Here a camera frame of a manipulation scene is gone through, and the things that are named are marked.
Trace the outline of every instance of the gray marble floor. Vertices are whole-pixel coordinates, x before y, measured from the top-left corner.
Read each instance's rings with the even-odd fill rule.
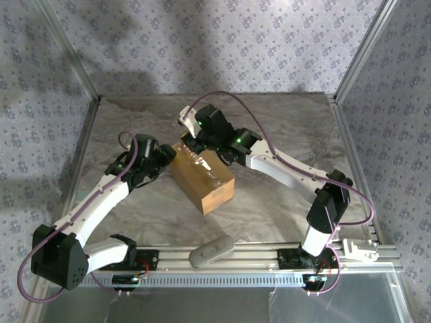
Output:
[[[330,172],[351,176],[344,148],[324,95],[241,96],[267,127],[276,147],[300,161]],[[175,144],[185,132],[178,113],[195,97],[153,96],[103,99],[94,123],[79,181],[80,196],[93,189],[109,163],[122,152],[120,131],[145,133],[161,143]],[[234,127],[258,131],[247,112],[232,98],[210,96]],[[123,234],[140,245],[201,244],[223,234],[238,242],[300,242],[310,205],[276,180],[238,165],[235,195],[207,216],[202,216],[166,170],[154,183],[134,190],[97,227],[89,242]],[[352,197],[344,221],[364,219],[360,200]],[[365,227],[342,229],[340,236],[365,238]]]

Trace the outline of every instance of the patterned wall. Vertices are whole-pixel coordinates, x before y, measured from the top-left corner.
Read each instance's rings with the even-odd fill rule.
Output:
[[[52,0],[102,95],[333,93],[381,0]]]
[[[342,106],[382,227],[431,322],[431,2],[399,2]]]
[[[0,322],[17,322],[16,273],[34,229],[59,216],[90,99],[31,1],[0,11]]]

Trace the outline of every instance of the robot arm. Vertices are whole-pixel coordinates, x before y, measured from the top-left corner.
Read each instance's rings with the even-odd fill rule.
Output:
[[[103,242],[86,245],[94,229],[109,211],[125,199],[132,190],[153,182],[175,158],[176,152],[169,145],[159,145],[157,140],[147,135],[136,135],[137,147],[132,143],[129,151],[122,153],[110,164],[105,175],[93,191],[64,218],[52,227],[41,225],[33,234],[33,248],[56,228],[70,223],[61,233],[47,242],[32,257],[32,272],[63,288],[77,287],[85,275],[108,264],[124,262],[132,265],[136,256],[136,242],[120,235],[113,235]],[[121,180],[106,189],[130,163],[137,149],[137,158]],[[96,198],[94,193],[101,191]]]
[[[188,109],[187,106],[181,111],[178,123],[185,125],[189,130],[182,140],[191,151],[199,154],[206,149],[212,150],[225,163],[236,162],[263,172],[295,190],[311,204],[307,215],[309,226],[298,249],[298,255],[303,264],[314,267],[350,203],[348,190],[323,180],[306,177],[286,167],[273,156],[266,140],[246,128],[234,129],[222,112],[214,106],[208,105],[198,112],[192,109],[186,117]],[[280,151],[276,152],[301,170],[316,176],[332,178],[349,186],[353,184],[340,171],[334,170],[332,174],[327,174]]]

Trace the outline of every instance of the white plastic part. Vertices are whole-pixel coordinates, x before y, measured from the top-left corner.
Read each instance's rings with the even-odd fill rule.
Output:
[[[199,123],[196,121],[195,115],[196,110],[191,109],[189,114],[187,115],[187,118],[185,119],[185,114],[187,110],[190,108],[190,106],[186,106],[181,112],[180,112],[180,118],[179,122],[187,127],[190,134],[193,138],[196,138],[197,134],[201,130],[201,127],[199,126]]]
[[[257,141],[251,148],[251,154],[246,156],[246,165],[252,170],[258,170],[282,184],[298,192],[307,202],[313,203],[316,198],[316,189],[321,189],[325,182],[322,180],[313,180],[304,176],[286,165],[283,165],[277,159],[274,159],[266,140]],[[326,177],[326,172],[310,167],[300,161],[282,153],[278,150],[277,154],[287,162],[309,173]]]
[[[57,227],[61,227],[64,223],[70,222],[70,219],[81,209],[82,205],[84,205],[84,203],[97,190],[100,190],[115,177],[116,176],[114,175],[104,175],[91,193],[70,213],[58,220],[55,225]],[[62,232],[66,235],[75,234],[76,239],[79,240],[81,246],[84,247],[93,230],[106,217],[109,211],[112,210],[112,208],[114,208],[121,200],[125,199],[127,195],[129,195],[129,187],[127,186],[127,183],[118,181],[108,190],[97,196],[93,203],[91,203],[81,216],[76,219],[74,224],[70,225]]]
[[[87,273],[109,264],[122,262],[126,257],[127,249],[126,243],[114,238],[85,246],[84,253],[89,256]]]
[[[301,243],[302,249],[317,257],[325,248],[329,236],[330,234],[323,234],[309,225]]]
[[[343,239],[343,249],[346,259],[360,261],[378,259],[377,244],[371,240]]]

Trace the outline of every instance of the black bracket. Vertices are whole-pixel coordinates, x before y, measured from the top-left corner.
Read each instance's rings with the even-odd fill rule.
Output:
[[[159,263],[159,250],[156,249],[137,249],[135,262],[130,264],[109,264],[102,267],[100,271],[146,271],[146,264],[150,271],[155,271]]]
[[[280,270],[284,269],[319,269],[320,263],[322,261],[326,262],[331,268],[337,268],[337,261],[333,259],[334,254],[331,249],[325,248],[319,257],[317,257],[313,266],[310,267],[300,259],[298,249],[278,249],[277,259],[278,268]]]

